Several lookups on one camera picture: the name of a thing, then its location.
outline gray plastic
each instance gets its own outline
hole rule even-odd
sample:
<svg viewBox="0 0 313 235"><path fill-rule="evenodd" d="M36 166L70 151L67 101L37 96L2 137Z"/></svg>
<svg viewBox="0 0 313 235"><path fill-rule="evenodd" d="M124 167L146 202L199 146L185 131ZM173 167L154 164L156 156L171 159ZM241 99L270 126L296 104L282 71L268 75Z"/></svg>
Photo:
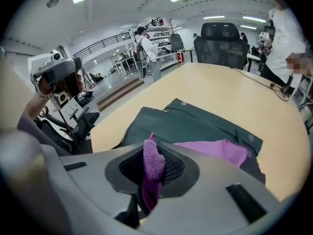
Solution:
<svg viewBox="0 0 313 235"><path fill-rule="evenodd" d="M116 192L104 171L109 161L139 147L141 143L62 158L51 146L42 145L42 151L36 140L21 132L1 133L0 144L0 165L5 178L19 175L19 182L26 183L14 184L11 180L9 186L13 192L25 205L31 201L32 207L38 210L40 205L44 205L46 212L35 218L40 222L52 222L64 234L258 234L273 224L273 220L286 209L261 183L227 161L163 143L165 147L196 162L200 176L183 196L159 199L143 225L135 230L114 219L118 213L127 210L131 197ZM76 162L87 165L65 171L64 165ZM225 189L235 183L240 183L270 215L249 225ZM26 185L32 185L33 195L24 190L18 191L21 188L16 187Z"/></svg>

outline desk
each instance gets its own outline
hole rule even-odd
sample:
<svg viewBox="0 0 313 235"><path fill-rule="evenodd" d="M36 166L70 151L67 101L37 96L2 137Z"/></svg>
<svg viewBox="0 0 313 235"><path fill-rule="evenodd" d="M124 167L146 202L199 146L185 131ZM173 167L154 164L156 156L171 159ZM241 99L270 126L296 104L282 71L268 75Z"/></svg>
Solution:
<svg viewBox="0 0 313 235"><path fill-rule="evenodd" d="M248 53L246 57L247 59L249 59L248 72L250 72L252 60L260 61L261 59L259 57L251 55L250 53Z"/></svg>
<svg viewBox="0 0 313 235"><path fill-rule="evenodd" d="M190 62L193 63L194 61L193 61L193 58L192 58L192 51L195 50L195 48L185 49L185 50L190 52L190 60L191 60Z"/></svg>
<svg viewBox="0 0 313 235"><path fill-rule="evenodd" d="M123 66L123 64L122 64L122 62L123 62L123 61L126 61L126 60L128 60L128 59L131 59L131 58L133 59L135 65L136 65L136 69L138 70L138 66L137 66L137 63L136 63L136 60L135 60L134 56L131 56L131 57L128 57L128 58L124 58L124 59L119 60L118 62L115 63L116 68L118 69L118 64L121 64L121 67L122 67L122 70L123 70L124 74L127 75L127 74L126 74L126 71L125 71L125 69L124 69L124 66ZM129 72L132 73L132 72L131 72L131 68L129 67L128 62L126 62L126 64L127 64L128 69L129 69Z"/></svg>
<svg viewBox="0 0 313 235"><path fill-rule="evenodd" d="M270 85L268 80L241 71ZM274 91L228 67L187 63L161 78L91 130L94 152L121 141L143 107L164 109L175 98L216 114L263 140L257 157L266 187L283 200L302 187L310 166L308 135L297 108Z"/></svg>

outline shelf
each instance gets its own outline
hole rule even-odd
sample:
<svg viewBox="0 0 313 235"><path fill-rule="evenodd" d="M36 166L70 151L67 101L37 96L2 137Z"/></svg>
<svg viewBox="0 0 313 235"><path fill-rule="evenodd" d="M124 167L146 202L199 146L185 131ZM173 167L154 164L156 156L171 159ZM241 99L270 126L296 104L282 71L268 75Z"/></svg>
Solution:
<svg viewBox="0 0 313 235"><path fill-rule="evenodd" d="M172 45L164 45L164 46L160 46L160 47L158 47L156 49L162 49L162 48L169 47L169 46L172 46Z"/></svg>
<svg viewBox="0 0 313 235"><path fill-rule="evenodd" d="M159 40L159 39L166 39L166 38L170 38L170 36L150 37L150 40Z"/></svg>
<svg viewBox="0 0 313 235"><path fill-rule="evenodd" d="M146 29L147 32L154 32L154 31L166 31L171 29L171 27L166 27L166 26L151 26Z"/></svg>
<svg viewBox="0 0 313 235"><path fill-rule="evenodd" d="M156 58L168 57L168 56L171 56L171 55L173 55L173 53L170 53L170 54L165 54L165 55L162 55L162 56L157 56Z"/></svg>

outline pink towel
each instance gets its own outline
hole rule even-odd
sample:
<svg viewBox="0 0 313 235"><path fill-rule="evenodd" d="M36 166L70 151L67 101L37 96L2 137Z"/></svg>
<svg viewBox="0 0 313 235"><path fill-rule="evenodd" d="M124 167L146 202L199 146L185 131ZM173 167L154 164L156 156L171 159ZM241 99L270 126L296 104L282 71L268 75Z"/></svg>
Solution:
<svg viewBox="0 0 313 235"><path fill-rule="evenodd" d="M214 142L196 141L174 144L227 160L237 168L246 160L248 154L244 146L234 144L227 139Z"/></svg>
<svg viewBox="0 0 313 235"><path fill-rule="evenodd" d="M152 133L143 142L143 183L142 197L150 211L157 204L158 191L162 187L162 176L165 172L165 158L157 151L155 135Z"/></svg>

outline wooden step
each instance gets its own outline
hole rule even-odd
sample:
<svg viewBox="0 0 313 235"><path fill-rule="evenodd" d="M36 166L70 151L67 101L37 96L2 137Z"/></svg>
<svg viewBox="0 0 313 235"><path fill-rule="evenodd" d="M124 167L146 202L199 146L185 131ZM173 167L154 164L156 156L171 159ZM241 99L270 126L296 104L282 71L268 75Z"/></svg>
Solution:
<svg viewBox="0 0 313 235"><path fill-rule="evenodd" d="M144 84L144 82L142 80L138 79L137 81L131 83L130 85L128 85L126 87L123 86L123 89L121 89L121 90L119 89L117 93L114 92L110 96L108 96L105 100L101 100L102 103L98 104L99 111L103 111L104 109L109 107L111 104L113 104L114 102L119 100L121 97L123 97L127 93L133 91L134 89L136 89L137 87L139 87L142 84Z"/></svg>
<svg viewBox="0 0 313 235"><path fill-rule="evenodd" d="M121 85L120 87L116 88L114 91L109 91L108 94L102 96L102 97L98 100L97 104L98 104L98 105L101 105L104 101L107 101L107 100L108 100L110 97L112 97L114 94L119 93L121 90L125 89L126 87L132 85L133 83L135 83L135 82L137 82L137 81L139 81L139 78L137 78L137 77L136 77L136 78L133 78L132 80L128 81L127 83L125 83L125 84Z"/></svg>

